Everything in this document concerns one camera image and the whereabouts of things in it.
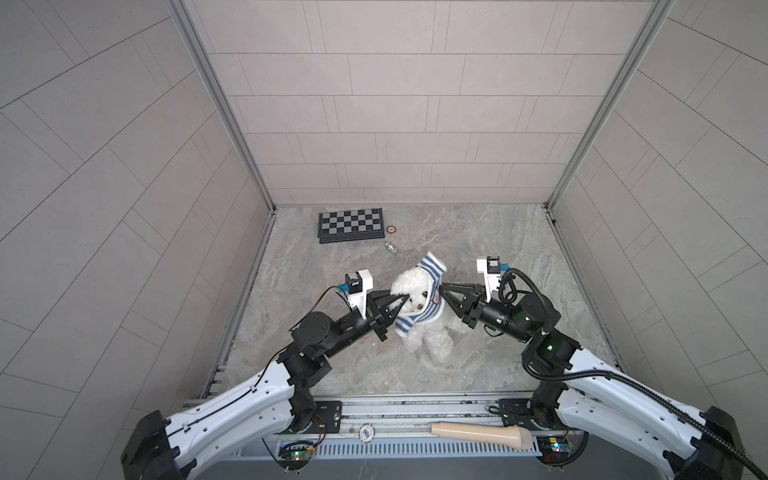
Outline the blue white striped shirt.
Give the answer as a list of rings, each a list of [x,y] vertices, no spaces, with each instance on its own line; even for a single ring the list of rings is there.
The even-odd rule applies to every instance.
[[[392,283],[392,294],[410,295],[409,303],[402,308],[399,316],[406,325],[407,335],[416,326],[433,323],[443,313],[444,301],[439,287],[446,272],[446,265],[428,251],[415,267],[399,274]]]

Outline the white fluffy teddy bear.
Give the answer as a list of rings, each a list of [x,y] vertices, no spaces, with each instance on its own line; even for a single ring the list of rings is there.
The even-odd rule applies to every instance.
[[[395,320],[395,331],[405,348],[415,353],[425,346],[435,363],[444,363],[454,346],[448,332],[453,311],[446,308],[439,293],[446,271],[445,264],[428,253],[417,266],[399,274],[390,289],[393,295],[408,295]]]

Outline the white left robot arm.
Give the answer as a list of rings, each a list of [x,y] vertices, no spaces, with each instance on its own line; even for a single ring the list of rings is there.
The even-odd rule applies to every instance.
[[[194,479],[229,454],[272,434],[305,429],[316,403],[310,389],[331,366],[329,359],[370,332],[384,340],[408,295],[367,293],[364,309],[334,320],[307,313],[292,341],[243,383],[169,417],[141,418],[120,456],[127,479]]]

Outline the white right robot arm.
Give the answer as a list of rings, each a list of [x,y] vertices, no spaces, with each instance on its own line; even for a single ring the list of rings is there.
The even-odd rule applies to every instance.
[[[539,424],[552,418],[636,455],[669,479],[766,478],[745,453],[727,412],[674,401],[611,367],[560,332],[559,312],[537,287],[496,299],[483,285],[447,283],[439,293],[469,327],[524,343],[524,370],[539,380]]]

